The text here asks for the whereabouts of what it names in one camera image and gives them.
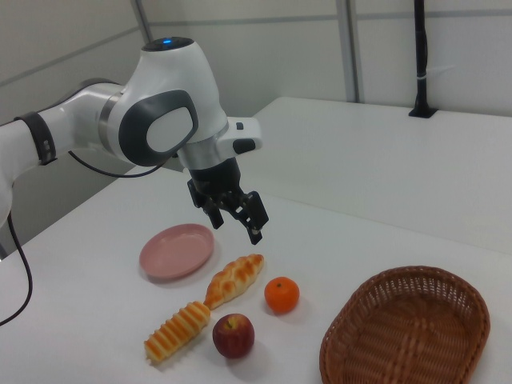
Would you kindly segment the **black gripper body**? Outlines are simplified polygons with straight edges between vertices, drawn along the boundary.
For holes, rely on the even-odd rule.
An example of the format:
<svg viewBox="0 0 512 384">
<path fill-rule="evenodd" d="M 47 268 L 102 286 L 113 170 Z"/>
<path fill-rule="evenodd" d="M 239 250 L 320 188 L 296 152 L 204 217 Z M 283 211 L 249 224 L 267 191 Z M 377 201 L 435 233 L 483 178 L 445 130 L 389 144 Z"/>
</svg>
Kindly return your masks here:
<svg viewBox="0 0 512 384">
<path fill-rule="evenodd" d="M 197 208 L 204 206 L 209 198 L 242 195 L 240 187 L 241 173 L 235 158 L 229 158 L 220 164 L 203 170 L 191 170 L 191 179 L 187 185 Z"/>
</svg>

